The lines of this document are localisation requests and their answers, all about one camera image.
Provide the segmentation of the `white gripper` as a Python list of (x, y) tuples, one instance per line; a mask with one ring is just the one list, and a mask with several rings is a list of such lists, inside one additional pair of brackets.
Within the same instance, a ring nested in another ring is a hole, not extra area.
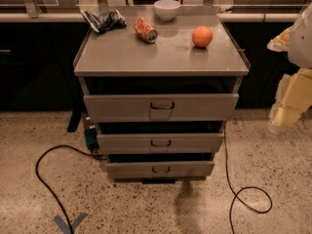
[[(267, 44), (273, 52), (286, 52), (292, 28), (288, 27)], [(293, 76), (285, 74), (279, 82), (275, 103), (269, 114), (269, 130), (280, 134), (294, 126), (312, 106), (312, 70), (300, 68)]]

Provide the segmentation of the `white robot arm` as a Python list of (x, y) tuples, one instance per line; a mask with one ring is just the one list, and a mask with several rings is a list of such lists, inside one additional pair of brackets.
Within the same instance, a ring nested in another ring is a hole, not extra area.
[(296, 124), (312, 106), (312, 4), (294, 24), (267, 44), (273, 52), (286, 52), (290, 63), (299, 67), (294, 75), (284, 74), (269, 114), (269, 129), (282, 133)]

